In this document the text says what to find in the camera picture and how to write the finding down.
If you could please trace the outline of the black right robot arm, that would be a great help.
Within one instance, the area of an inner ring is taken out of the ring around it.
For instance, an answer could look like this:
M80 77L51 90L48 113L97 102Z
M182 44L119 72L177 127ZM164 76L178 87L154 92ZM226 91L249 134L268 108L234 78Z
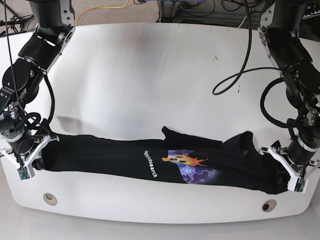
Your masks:
M50 123L55 111L55 97L48 73L70 42L75 26L75 11L70 0L31 0L36 21L31 38L18 53L16 61L2 77L0 89L0 135L10 145L23 179L32 168L43 166L41 151L54 140ZM51 106L45 119L38 112L26 112L44 81L49 90Z

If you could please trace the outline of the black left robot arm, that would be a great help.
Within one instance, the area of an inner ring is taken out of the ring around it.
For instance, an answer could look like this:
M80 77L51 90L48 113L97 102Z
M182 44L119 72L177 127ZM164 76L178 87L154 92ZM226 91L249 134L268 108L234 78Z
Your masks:
M288 129L291 143L285 160L304 178L306 167L320 148L320 72L299 38L299 25L309 2L307 0L267 0L260 17L259 36L280 78L263 91L260 109L272 124ZM295 119L285 123L271 117L265 109L269 90L284 82L286 97L298 111Z

